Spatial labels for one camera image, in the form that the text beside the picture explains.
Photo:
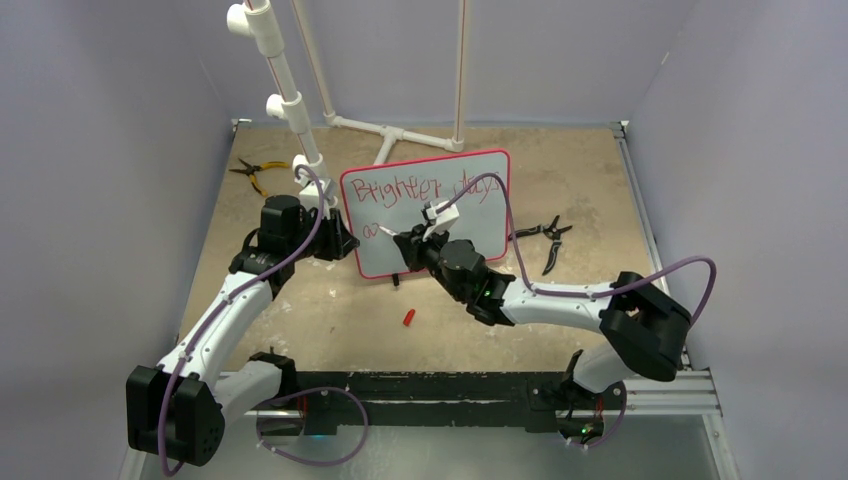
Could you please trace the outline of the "pink-rimmed whiteboard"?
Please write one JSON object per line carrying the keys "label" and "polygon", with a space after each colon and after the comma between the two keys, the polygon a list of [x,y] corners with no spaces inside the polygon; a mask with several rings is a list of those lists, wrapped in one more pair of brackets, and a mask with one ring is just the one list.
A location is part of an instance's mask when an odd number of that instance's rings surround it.
{"label": "pink-rimmed whiteboard", "polygon": [[449,232],[468,239],[488,260],[507,252],[508,219],[502,191],[510,186],[511,158],[503,149],[348,169],[340,176],[349,230],[360,241],[357,267],[365,279],[406,274],[398,248],[383,231],[409,231],[425,219],[429,202],[468,191]]}

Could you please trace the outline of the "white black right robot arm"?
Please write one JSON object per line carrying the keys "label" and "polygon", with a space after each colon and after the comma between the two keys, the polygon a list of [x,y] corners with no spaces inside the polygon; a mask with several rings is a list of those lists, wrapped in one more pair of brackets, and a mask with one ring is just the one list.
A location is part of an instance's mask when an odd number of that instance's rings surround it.
{"label": "white black right robot arm", "polygon": [[390,234],[413,272],[427,271],[475,320],[489,326],[550,324],[598,333],[604,342],[573,354],[561,381],[564,399],[584,407],[620,381],[641,376],[671,382],[692,323],[678,302],[634,272],[574,291],[555,284],[545,295],[489,268],[471,241],[422,225]]}

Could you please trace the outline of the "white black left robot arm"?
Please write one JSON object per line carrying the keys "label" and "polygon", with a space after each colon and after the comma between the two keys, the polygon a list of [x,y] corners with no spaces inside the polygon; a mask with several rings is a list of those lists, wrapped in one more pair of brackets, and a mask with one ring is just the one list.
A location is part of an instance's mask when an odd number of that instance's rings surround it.
{"label": "white black left robot arm", "polygon": [[155,366],[138,366],[128,376],[129,447],[178,466],[203,466],[234,420],[264,402],[292,405],[300,391],[293,359],[259,352],[227,377],[224,365],[293,277],[297,261],[341,260],[358,245],[338,209],[307,208],[291,195],[267,198],[213,304]]}

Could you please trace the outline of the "red marker cap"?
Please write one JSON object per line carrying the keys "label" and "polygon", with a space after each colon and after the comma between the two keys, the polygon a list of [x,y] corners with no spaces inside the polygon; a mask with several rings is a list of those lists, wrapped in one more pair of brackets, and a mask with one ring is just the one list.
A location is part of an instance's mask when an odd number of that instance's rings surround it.
{"label": "red marker cap", "polygon": [[403,324],[405,327],[409,327],[409,326],[411,325],[411,323],[412,323],[412,321],[413,321],[413,319],[414,319],[415,315],[416,315],[416,310],[415,310],[415,309],[410,309],[410,310],[406,313],[406,315],[404,316],[404,319],[403,319],[402,324]]}

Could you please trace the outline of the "red white marker pen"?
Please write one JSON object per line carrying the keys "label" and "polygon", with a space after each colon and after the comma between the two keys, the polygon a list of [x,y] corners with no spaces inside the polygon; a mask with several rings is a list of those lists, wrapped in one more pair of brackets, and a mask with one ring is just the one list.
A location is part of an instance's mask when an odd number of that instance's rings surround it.
{"label": "red white marker pen", "polygon": [[391,237],[394,237],[394,236],[397,236],[397,235],[398,235],[398,233],[397,233],[397,232],[395,232],[394,230],[391,230],[391,229],[389,229],[388,227],[385,227],[385,226],[383,226],[383,225],[378,225],[378,228],[379,228],[379,230],[380,230],[380,231],[382,231],[383,233],[385,233],[385,234],[387,234],[387,235],[389,235],[389,236],[391,236]]}

